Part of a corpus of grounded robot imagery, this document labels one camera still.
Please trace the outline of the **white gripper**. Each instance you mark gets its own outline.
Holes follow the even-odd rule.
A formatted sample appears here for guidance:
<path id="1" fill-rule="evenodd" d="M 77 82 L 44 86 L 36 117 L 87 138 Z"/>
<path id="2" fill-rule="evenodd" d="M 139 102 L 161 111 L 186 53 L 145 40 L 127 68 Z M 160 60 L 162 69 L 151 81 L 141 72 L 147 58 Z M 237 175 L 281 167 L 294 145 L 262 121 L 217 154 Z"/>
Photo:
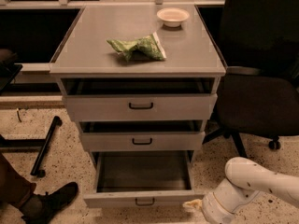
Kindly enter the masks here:
<path id="1" fill-rule="evenodd" d="M 183 205 L 187 212 L 202 212 L 207 222 L 210 224 L 231 224 L 235 214 L 231 210 L 231 205 L 214 192 L 209 192 L 204 199 L 187 201 Z"/>

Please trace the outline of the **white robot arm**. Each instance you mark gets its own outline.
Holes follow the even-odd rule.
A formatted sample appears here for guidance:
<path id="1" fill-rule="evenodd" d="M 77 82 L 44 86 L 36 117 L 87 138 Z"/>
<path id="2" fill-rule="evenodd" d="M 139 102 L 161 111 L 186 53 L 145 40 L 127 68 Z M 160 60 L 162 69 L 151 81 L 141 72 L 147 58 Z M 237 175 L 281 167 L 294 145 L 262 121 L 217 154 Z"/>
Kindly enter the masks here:
<path id="1" fill-rule="evenodd" d="M 182 206 L 186 211 L 201 212 L 209 224 L 230 224 L 236 211 L 262 192 L 299 207 L 299 177 L 268 170 L 242 157 L 226 162 L 225 178 L 203 199 Z"/>

